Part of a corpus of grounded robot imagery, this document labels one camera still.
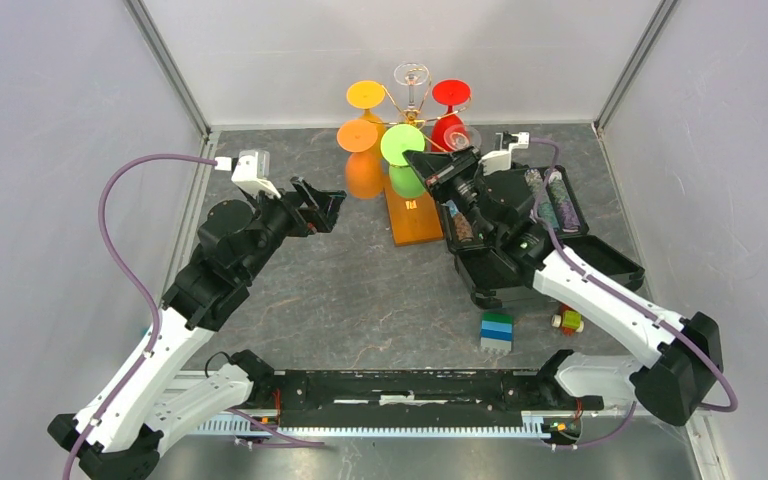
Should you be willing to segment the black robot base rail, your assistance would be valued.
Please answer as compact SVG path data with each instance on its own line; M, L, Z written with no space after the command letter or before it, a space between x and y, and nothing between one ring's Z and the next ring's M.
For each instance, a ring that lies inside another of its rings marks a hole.
M274 407L283 427L515 427L524 412L601 411L535 370L286 370L244 407Z

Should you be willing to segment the orange wine glass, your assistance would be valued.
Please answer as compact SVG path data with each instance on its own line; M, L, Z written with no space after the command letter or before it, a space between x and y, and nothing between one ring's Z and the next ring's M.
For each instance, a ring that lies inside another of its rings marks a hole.
M372 199L383 191L378 140L377 128L364 119L350 120L337 131L337 144L349 153L345 165L346 185L356 198Z

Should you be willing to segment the green wine glass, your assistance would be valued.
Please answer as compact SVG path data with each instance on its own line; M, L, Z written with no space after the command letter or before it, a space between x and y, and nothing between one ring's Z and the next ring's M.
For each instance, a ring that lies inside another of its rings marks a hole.
M425 188L407 162L407 151L423 152L425 137L419 129L408 124L389 128L381 139L381 153L389 165L389 178L393 190L405 199L414 199L425 193Z

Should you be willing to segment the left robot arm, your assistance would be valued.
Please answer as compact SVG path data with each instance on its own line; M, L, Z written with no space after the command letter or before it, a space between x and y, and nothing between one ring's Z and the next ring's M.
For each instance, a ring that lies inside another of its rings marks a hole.
M198 228L198 243L160 302L152 325L105 388L75 414L59 414L49 435L90 479L145 479L183 437L242 403L266 405L273 379L232 360L172 399L161 396L184 364L248 298L256 276L287 238L331 232L343 190L294 177L289 191L256 186L225 200Z

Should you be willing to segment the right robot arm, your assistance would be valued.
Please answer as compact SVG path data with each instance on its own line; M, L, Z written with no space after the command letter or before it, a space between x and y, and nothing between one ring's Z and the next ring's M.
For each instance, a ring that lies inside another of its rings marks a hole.
M625 356L566 355L537 382L540 400L562 408L575 397L623 398L670 425L694 412L733 412L736 392L723 373L719 326L658 306L590 265L542 218L547 188L524 169L485 173L480 151L401 154L432 198L452 202L473 232L524 286L581 313L612 336Z

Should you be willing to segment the clear wine glass front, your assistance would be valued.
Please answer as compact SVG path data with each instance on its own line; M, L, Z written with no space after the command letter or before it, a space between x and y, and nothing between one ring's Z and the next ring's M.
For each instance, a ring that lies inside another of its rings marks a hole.
M459 151L469 147L480 148L482 137L476 128L458 124L445 130L443 141L448 151Z

